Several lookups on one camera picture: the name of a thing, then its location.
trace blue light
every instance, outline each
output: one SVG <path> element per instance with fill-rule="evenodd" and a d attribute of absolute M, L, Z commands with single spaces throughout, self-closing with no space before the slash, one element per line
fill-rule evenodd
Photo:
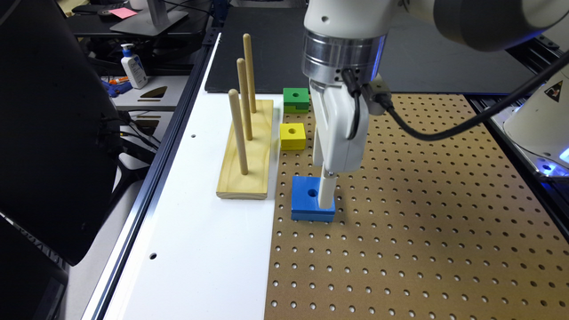
<path fill-rule="evenodd" d="M 555 168 L 557 168 L 557 166 L 553 165 L 553 164 L 552 165 L 543 165 L 541 168 L 541 172 L 543 172 L 543 174 L 545 174 L 545 175 L 550 175 L 555 170 Z"/>
<path fill-rule="evenodd" d="M 380 49 L 377 51 L 377 55 L 375 56 L 375 65 L 373 66 L 372 80 L 377 76 L 377 73 L 379 72 L 380 69 L 380 61 L 381 61 L 381 54 L 383 53 L 384 41 L 385 41 L 385 36 L 382 36 L 380 40 Z"/>
<path fill-rule="evenodd" d="M 569 148 L 567 148 L 565 151 L 563 151 L 561 153 L 561 155 L 559 156 L 559 159 L 567 162 L 569 164 Z"/>

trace hand sanitizer bottle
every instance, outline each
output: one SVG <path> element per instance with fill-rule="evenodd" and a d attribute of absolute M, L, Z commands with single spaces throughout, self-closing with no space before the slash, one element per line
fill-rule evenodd
<path fill-rule="evenodd" d="M 128 79 L 131 81 L 132 88 L 142 89 L 148 82 L 148 78 L 146 77 L 140 58 L 138 55 L 132 54 L 131 48 L 133 44 L 121 44 L 121 46 L 123 47 L 124 55 L 121 59 L 124 72 L 126 72 Z"/>

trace blue block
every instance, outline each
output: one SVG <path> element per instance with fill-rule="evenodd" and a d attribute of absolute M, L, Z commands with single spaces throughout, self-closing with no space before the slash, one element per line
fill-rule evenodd
<path fill-rule="evenodd" d="M 322 221 L 332 222 L 334 220 L 333 214 L 310 214 L 310 213 L 293 213 L 291 214 L 292 220 L 305 220 L 305 221 Z"/>
<path fill-rule="evenodd" d="M 332 201 L 332 207 L 329 209 L 320 209 L 318 206 L 318 191 L 320 190 L 320 178 L 317 177 L 293 177 L 293 195 L 291 201 L 291 209 L 293 214 L 303 215 L 320 215 L 325 221 L 332 221 L 336 213 L 335 202 Z"/>

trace black monitor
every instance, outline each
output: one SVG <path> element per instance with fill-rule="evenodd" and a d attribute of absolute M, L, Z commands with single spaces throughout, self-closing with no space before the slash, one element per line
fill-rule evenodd
<path fill-rule="evenodd" d="M 108 215 L 116 109 L 53 0 L 0 1 L 0 70 L 0 212 L 76 265 Z"/>

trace white table surface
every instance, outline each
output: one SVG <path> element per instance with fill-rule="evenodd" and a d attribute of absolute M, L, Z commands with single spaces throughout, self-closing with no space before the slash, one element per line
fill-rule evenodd
<path fill-rule="evenodd" d="M 231 115 L 227 94 L 207 93 L 204 83 L 105 319 L 263 318 L 283 97 L 257 95 L 275 108 L 268 199 L 221 200 L 215 190 Z"/>

